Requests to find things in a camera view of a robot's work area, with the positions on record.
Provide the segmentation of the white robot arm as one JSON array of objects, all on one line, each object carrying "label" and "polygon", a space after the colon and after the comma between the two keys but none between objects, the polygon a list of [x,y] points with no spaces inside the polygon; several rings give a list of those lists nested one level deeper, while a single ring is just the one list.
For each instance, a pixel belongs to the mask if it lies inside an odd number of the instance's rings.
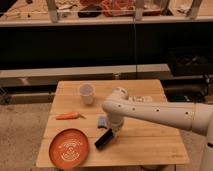
[{"label": "white robot arm", "polygon": [[115,88],[103,101],[108,131],[96,142],[102,149],[124,125],[124,118],[134,118],[191,131],[206,137],[199,171],[213,171],[213,105],[189,102],[137,102],[128,92]]}]

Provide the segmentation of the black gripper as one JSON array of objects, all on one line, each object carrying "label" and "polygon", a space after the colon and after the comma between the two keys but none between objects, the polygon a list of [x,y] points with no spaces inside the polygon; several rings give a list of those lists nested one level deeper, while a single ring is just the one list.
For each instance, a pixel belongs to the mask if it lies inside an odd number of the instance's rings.
[{"label": "black gripper", "polygon": [[109,129],[106,131],[96,142],[95,147],[97,149],[102,149],[105,145],[107,145],[114,138],[113,131]]}]

